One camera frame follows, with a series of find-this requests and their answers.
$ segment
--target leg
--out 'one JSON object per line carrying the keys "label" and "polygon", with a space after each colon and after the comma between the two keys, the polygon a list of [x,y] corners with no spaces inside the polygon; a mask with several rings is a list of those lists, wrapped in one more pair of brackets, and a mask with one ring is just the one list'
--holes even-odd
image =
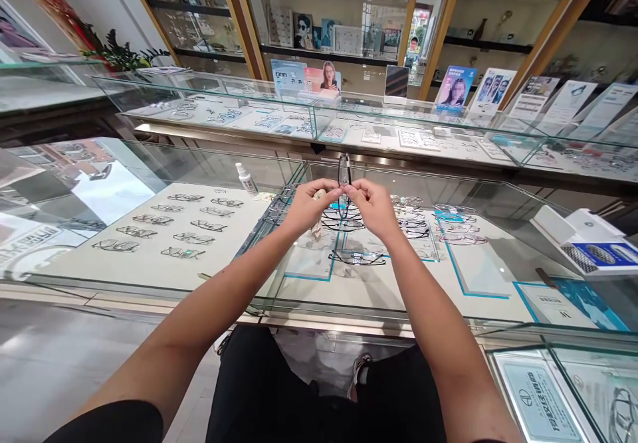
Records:
{"label": "leg", "polygon": [[206,443],[319,440],[323,411],[270,330],[238,325],[221,356]]}
{"label": "leg", "polygon": [[368,364],[356,388],[369,439],[445,443],[439,393],[418,346]]}

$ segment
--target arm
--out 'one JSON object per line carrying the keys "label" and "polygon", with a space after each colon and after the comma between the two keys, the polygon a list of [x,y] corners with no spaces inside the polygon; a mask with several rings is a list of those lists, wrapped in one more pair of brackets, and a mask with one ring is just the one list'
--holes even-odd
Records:
{"label": "arm", "polygon": [[[165,434],[204,354],[239,318],[292,243],[342,194],[338,186],[328,179],[300,185],[283,224],[177,305],[75,417],[119,400],[144,400],[158,408]],[[312,199],[329,188],[335,189]]]}
{"label": "arm", "polygon": [[412,330],[437,384],[450,442],[522,442],[462,315],[399,228],[384,187],[360,179],[345,192],[388,249]]}

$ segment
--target leaves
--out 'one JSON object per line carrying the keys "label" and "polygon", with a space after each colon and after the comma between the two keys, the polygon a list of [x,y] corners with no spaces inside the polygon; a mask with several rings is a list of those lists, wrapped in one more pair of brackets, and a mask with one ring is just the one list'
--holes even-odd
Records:
{"label": "leaves", "polygon": [[107,33],[106,44],[103,44],[93,32],[92,25],[87,25],[87,27],[100,46],[96,46],[96,48],[98,48],[96,51],[84,51],[82,54],[84,56],[99,56],[108,64],[121,71],[149,68],[154,58],[171,55],[168,51],[155,48],[140,51],[139,54],[135,51],[131,51],[131,44],[128,41],[124,43],[124,46],[118,43],[115,29]]}

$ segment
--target tiled floor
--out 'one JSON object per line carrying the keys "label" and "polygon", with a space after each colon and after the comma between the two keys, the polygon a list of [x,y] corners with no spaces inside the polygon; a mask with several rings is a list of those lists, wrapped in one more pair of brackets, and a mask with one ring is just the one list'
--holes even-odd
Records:
{"label": "tiled floor", "polygon": [[[153,319],[132,321],[32,302],[0,300],[0,443],[42,442],[128,358],[153,331]],[[408,341],[363,339],[337,333],[280,330],[290,367],[322,395],[345,395],[352,363],[367,351],[375,359]],[[203,443],[219,358],[202,360],[168,443]]]}

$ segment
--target person's left hand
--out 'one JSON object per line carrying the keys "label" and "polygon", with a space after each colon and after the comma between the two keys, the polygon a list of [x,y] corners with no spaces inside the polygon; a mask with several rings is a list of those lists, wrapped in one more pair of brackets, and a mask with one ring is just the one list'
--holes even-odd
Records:
{"label": "person's left hand", "polygon": [[[319,189],[324,189],[326,194],[315,201],[312,196]],[[317,179],[301,184],[297,187],[288,215],[280,227],[290,230],[296,235],[303,234],[319,221],[322,212],[339,199],[343,193],[343,190],[339,188],[339,183],[331,179]]]}

